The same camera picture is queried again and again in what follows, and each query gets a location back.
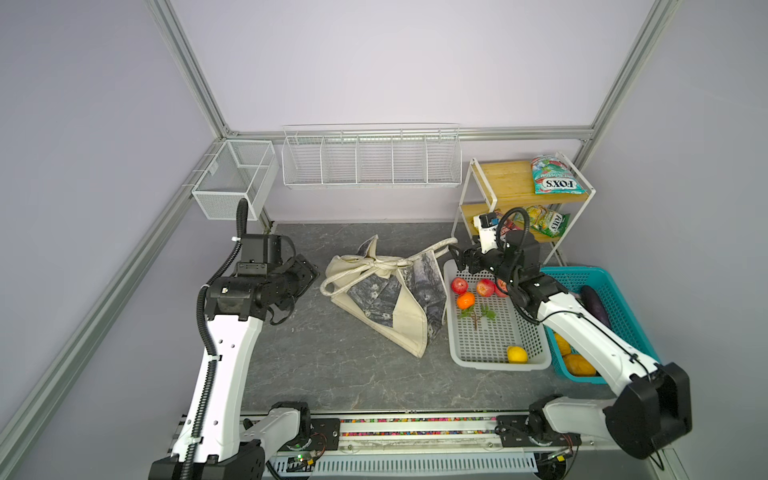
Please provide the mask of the cream canvas grocery bag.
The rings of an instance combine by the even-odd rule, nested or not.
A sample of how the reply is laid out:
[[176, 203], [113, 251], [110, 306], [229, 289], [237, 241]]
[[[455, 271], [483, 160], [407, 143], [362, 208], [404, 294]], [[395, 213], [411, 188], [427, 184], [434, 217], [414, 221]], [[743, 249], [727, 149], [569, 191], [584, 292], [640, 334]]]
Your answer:
[[381, 255], [379, 237], [356, 253], [336, 255], [325, 270], [320, 293], [333, 304], [421, 358], [445, 324], [448, 293], [439, 259], [458, 245], [443, 239], [409, 257]]

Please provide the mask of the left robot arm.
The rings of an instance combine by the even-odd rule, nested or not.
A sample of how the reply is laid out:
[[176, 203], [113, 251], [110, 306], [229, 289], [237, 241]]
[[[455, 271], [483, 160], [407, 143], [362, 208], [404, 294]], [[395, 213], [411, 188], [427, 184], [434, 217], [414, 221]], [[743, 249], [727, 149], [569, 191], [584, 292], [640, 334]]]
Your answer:
[[319, 275], [297, 252], [283, 254], [294, 245], [289, 237], [248, 233], [249, 210], [241, 199], [233, 250], [198, 292], [201, 367], [183, 428], [171, 452], [151, 465], [152, 479], [259, 479], [281, 448], [312, 442], [303, 401], [278, 402], [253, 425], [241, 419], [249, 362], [263, 327], [280, 324], [276, 311], [291, 316]]

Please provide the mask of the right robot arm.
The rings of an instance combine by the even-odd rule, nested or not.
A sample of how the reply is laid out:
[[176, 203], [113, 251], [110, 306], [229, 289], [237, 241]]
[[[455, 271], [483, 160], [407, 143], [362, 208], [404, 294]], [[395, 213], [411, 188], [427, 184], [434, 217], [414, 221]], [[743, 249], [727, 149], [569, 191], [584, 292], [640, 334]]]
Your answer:
[[528, 227], [507, 233], [495, 228], [490, 242], [449, 251], [459, 270], [489, 272], [522, 320], [563, 337], [616, 396], [598, 401], [551, 395], [533, 403], [521, 430], [531, 441], [546, 446], [566, 434], [600, 437], [646, 459], [692, 431], [689, 375], [620, 338], [544, 273], [540, 245]]

